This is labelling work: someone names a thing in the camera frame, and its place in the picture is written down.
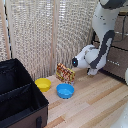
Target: black storage box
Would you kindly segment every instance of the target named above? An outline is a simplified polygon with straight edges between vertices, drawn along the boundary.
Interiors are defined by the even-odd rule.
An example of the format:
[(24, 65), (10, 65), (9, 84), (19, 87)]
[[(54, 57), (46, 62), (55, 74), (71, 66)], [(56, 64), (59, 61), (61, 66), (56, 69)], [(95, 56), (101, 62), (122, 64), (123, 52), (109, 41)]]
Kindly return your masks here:
[(42, 128), (48, 101), (18, 59), (0, 62), (0, 128)]

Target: wooden floor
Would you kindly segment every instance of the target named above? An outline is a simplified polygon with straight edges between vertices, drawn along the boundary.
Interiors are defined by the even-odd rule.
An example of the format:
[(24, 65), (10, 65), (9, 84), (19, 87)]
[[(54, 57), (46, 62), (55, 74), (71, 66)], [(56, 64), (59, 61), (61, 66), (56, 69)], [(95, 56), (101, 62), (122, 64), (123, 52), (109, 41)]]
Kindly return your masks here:
[(86, 70), (75, 71), (75, 92), (70, 99), (59, 98), (56, 86), (61, 82), (48, 77), (52, 85), (44, 93), (49, 101), (45, 128), (110, 128), (128, 101), (128, 86), (100, 72), (88, 77)]

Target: black bag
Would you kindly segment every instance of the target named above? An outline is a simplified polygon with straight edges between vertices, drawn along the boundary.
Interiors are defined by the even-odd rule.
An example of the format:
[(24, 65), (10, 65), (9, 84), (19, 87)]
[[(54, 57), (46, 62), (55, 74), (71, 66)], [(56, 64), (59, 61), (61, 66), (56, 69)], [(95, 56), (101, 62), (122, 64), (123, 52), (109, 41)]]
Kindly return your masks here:
[(18, 59), (0, 62), (0, 128), (42, 128), (48, 101)]

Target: blue bowl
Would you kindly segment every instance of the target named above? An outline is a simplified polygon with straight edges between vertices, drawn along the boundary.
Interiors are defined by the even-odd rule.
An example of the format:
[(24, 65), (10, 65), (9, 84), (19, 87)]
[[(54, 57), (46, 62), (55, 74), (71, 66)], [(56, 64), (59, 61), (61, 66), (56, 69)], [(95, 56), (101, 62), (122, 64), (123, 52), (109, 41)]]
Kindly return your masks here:
[(73, 86), (71, 86), (70, 84), (65, 84), (65, 83), (59, 84), (56, 87), (56, 90), (57, 90), (58, 96), (63, 99), (70, 98), (74, 92)]

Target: drawer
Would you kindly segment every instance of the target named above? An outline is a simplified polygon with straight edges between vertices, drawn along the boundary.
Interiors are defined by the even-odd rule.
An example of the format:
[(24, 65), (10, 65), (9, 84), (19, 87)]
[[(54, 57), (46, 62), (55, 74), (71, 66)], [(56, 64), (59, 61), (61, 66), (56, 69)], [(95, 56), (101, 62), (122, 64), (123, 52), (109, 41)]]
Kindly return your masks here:
[[(115, 24), (115, 32), (122, 33), (123, 19), (124, 16), (118, 16)], [(124, 28), (125, 28), (124, 33), (128, 33), (128, 17), (125, 20)], [(115, 33), (114, 41), (120, 41), (121, 39), (122, 39), (122, 35)], [(97, 35), (95, 36), (95, 41), (99, 42), (99, 38)], [(112, 43), (112, 46), (128, 50), (128, 36), (124, 36), (124, 39), (121, 42), (114, 42), (114, 41)]]
[(107, 63), (104, 70), (125, 79), (125, 71), (128, 68), (128, 51), (111, 47), (107, 57)]

